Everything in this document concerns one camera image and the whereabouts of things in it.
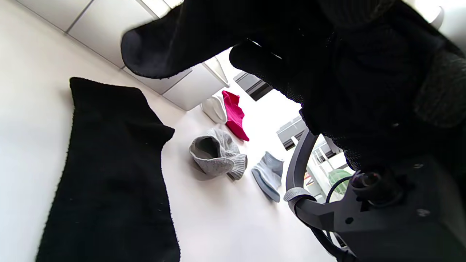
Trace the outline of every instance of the black cable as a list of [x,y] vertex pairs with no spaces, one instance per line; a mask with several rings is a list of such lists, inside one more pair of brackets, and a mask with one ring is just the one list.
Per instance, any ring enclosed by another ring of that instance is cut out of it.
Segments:
[[[341,183],[350,180],[351,176],[342,178],[338,180],[329,190],[329,194],[327,195],[327,199],[325,200],[325,204],[330,203],[330,197],[332,196],[332,193],[335,191],[336,187],[339,186]],[[332,241],[332,238],[330,237],[330,232],[327,231],[327,237]]]
[[[316,201],[314,197],[312,196],[305,196],[304,198]],[[299,217],[298,219],[308,228],[311,229],[312,233],[314,233],[315,237],[319,241],[319,243],[329,252],[332,256],[336,258],[338,262],[358,262],[357,258],[351,254],[348,250],[343,250],[340,247],[336,246],[332,240],[328,239],[324,232],[321,229],[318,229],[316,227],[313,227],[307,223],[305,223],[303,220],[301,220]]]

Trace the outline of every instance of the light gray sock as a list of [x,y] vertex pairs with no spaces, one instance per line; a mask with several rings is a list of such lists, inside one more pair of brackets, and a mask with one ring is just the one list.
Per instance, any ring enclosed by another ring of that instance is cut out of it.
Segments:
[[247,156],[240,153],[227,132],[217,128],[194,139],[189,152],[204,173],[211,176],[228,174],[239,180],[247,166]]
[[275,158],[271,153],[265,152],[259,163],[251,172],[262,191],[275,202],[280,202],[277,189],[281,186],[283,174],[283,160]]

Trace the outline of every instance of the white floor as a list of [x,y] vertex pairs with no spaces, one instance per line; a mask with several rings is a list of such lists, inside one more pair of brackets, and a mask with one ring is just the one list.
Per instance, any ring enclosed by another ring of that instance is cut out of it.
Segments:
[[250,174],[265,150],[277,157],[285,151],[275,131],[262,128],[257,105],[239,86],[233,83],[230,91],[241,95],[246,114],[251,141],[237,142],[248,154],[248,169],[239,181],[205,180],[187,151],[194,137],[214,126],[199,108],[178,109],[16,2],[0,0],[1,262],[34,261],[67,156],[72,76],[138,87],[164,124],[175,128],[162,169],[182,261],[335,261],[288,204],[269,201]]

